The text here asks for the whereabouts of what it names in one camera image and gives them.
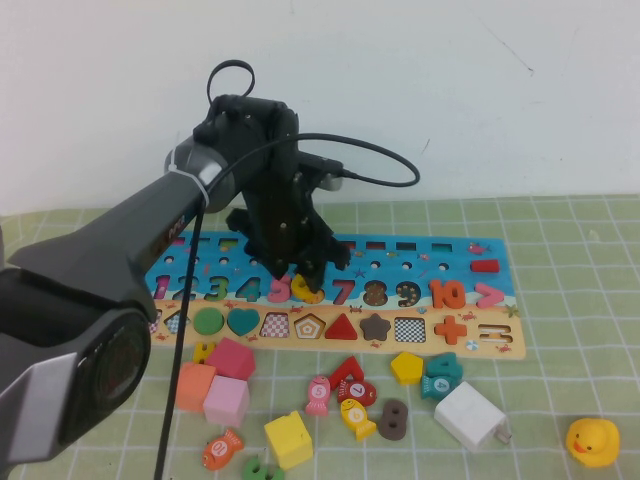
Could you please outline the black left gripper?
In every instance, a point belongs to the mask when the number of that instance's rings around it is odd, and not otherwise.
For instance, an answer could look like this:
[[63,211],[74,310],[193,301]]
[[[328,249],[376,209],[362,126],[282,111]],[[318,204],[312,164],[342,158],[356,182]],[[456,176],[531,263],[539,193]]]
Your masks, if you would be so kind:
[[309,290],[320,291],[328,263],[343,270],[350,249],[315,210],[312,188],[300,172],[284,179],[274,172],[258,175],[242,192],[246,207],[226,218],[228,228],[247,239],[245,252],[280,280],[291,266]]

